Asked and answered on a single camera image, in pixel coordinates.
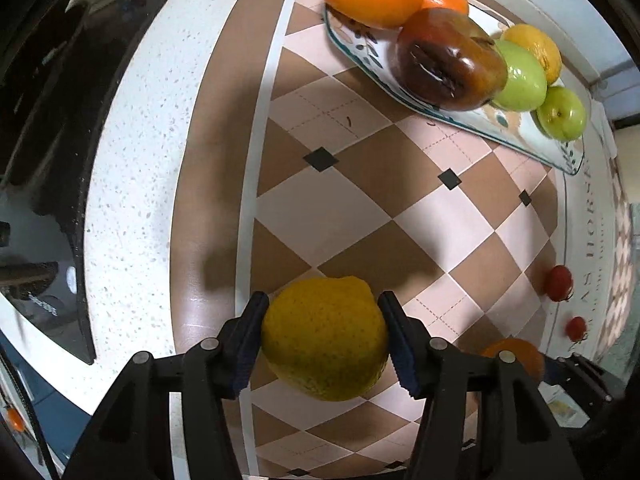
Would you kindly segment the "patterned glass fruit plate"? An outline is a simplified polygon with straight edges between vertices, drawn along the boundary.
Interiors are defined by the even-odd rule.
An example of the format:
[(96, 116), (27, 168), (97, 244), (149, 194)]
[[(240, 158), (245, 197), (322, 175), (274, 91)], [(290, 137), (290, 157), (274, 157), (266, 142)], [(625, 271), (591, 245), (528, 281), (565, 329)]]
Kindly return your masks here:
[(398, 30), (374, 29), (330, 6), (323, 14), (334, 46), (400, 104), (578, 173), (582, 144), (553, 139), (535, 116), (548, 93), (538, 61), (528, 51), (506, 54), (489, 14), (425, 9)]

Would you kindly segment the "red cherry tomato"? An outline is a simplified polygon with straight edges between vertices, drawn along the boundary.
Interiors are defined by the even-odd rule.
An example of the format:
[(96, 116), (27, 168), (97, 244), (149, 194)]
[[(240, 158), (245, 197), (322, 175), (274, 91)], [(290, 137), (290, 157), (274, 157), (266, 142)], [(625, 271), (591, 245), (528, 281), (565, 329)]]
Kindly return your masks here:
[(583, 341), (588, 337), (588, 325), (581, 316), (574, 316), (565, 325), (565, 335), (571, 342)]
[(567, 266), (554, 266), (544, 279), (544, 293), (554, 302), (569, 300), (573, 288), (573, 275)]

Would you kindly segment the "small orange mandarin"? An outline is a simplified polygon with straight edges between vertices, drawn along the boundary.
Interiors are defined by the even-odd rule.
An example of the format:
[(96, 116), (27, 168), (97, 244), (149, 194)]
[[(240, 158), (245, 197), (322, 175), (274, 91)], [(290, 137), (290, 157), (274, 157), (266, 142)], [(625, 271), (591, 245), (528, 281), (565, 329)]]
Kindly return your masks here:
[(482, 356), (494, 358), (501, 351), (510, 351), (514, 354), (536, 384), (544, 379), (544, 357), (538, 349), (529, 341), (520, 338), (506, 338), (490, 344)]

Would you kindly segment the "black gas stove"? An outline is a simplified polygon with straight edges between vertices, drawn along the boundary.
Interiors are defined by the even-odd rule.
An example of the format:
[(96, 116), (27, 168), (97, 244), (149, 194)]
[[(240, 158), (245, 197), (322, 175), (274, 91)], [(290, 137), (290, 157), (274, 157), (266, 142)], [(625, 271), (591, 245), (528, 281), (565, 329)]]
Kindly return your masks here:
[(87, 364), (84, 278), (91, 171), (131, 58), (168, 0), (58, 0), (1, 81), (1, 292)]

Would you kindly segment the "brown dark apple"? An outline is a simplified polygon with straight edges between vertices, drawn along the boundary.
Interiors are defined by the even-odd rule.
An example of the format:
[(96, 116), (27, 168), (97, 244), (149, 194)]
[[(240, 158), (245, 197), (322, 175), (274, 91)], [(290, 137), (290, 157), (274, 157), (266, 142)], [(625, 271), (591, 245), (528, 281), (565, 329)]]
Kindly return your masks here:
[(401, 29), (393, 54), (401, 87), (441, 110), (466, 112), (491, 101), (506, 85), (506, 62), (467, 15), (423, 9)]

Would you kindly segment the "checkered brown pink mat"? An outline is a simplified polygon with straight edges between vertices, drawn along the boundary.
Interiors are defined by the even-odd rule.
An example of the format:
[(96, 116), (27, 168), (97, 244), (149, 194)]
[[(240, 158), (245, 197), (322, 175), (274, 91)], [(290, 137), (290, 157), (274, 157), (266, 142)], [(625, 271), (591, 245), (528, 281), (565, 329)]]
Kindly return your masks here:
[[(506, 337), (602, 360), (634, 288), (628, 204), (594, 108), (574, 176), (416, 114), (326, 33), (322, 0), (238, 0), (191, 117), (171, 228), (175, 346), (255, 290), (354, 276), (478, 353)], [(544, 279), (567, 266), (569, 300)], [(581, 316), (588, 337), (565, 325)]]

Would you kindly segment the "green apple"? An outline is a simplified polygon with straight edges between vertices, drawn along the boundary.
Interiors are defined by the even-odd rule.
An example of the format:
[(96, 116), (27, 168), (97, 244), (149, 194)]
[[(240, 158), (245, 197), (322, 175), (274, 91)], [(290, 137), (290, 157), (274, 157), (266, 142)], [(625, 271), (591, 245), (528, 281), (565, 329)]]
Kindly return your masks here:
[(544, 69), (529, 51), (518, 44), (498, 39), (496, 47), (506, 62), (508, 80), (492, 102), (511, 112), (536, 110), (547, 95), (548, 84)]
[(584, 104), (572, 90), (561, 86), (548, 88), (544, 102), (535, 110), (535, 116), (542, 131), (560, 142), (578, 140), (586, 128)]

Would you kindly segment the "yellow lemon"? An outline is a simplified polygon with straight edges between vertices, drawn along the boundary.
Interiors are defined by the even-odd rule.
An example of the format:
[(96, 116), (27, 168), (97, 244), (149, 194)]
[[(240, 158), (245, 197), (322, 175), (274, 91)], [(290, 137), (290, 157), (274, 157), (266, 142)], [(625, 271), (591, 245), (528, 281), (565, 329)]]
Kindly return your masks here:
[(542, 30), (529, 24), (516, 24), (506, 29), (501, 38), (517, 44), (532, 54), (542, 66), (548, 86), (559, 79), (562, 55), (555, 42)]
[(317, 400), (342, 402), (378, 382), (388, 333), (367, 282), (307, 278), (285, 287), (268, 307), (262, 354), (277, 378)]

